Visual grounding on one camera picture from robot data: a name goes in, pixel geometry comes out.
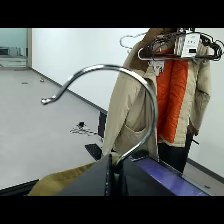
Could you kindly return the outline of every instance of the jacket sleeve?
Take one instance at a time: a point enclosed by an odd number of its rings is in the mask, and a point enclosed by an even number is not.
[[[129,53],[124,67],[129,68],[131,60],[136,52],[136,45]],[[133,70],[139,75],[143,76],[144,72],[140,70]],[[124,73],[119,73],[116,84],[114,86],[112,96],[110,99],[106,128],[104,132],[104,142],[102,153],[103,155],[109,154],[121,128],[125,122],[128,111],[133,105],[137,95],[139,84],[132,77]]]
[[[190,123],[195,129],[197,135],[202,124],[206,107],[211,97],[211,73],[210,61],[201,63],[196,83],[195,98],[192,105]]]

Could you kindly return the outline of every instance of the coat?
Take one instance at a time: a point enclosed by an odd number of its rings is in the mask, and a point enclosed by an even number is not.
[[[133,47],[123,66],[146,79],[157,96],[157,128],[142,148],[158,158],[158,142],[184,147],[189,122],[195,132],[199,131],[211,96],[210,62],[168,60],[164,72],[156,76],[152,63],[137,57],[142,45],[139,42]],[[162,47],[162,51],[170,47],[174,48],[174,43]],[[208,48],[199,43],[197,54],[208,54]],[[146,90],[133,78],[120,73],[109,103],[103,155],[112,148],[124,154],[140,141],[150,124],[151,103]]]

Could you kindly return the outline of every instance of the purple fabric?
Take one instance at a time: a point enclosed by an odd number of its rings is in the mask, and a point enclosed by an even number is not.
[[[152,159],[139,160],[136,164],[177,196],[208,196],[184,178]]]

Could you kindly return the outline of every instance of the black pants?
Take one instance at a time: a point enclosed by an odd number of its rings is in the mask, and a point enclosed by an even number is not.
[[[193,135],[187,132],[185,147],[173,147],[165,143],[158,144],[159,158],[179,172],[183,173],[187,163],[188,153],[191,147]]]

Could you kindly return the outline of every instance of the white tag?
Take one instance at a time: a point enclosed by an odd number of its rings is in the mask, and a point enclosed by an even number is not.
[[[192,33],[185,36],[184,47],[181,53],[182,58],[194,57],[197,53],[200,41],[199,33]]]
[[[152,61],[155,75],[159,76],[160,72],[164,71],[164,61]]]

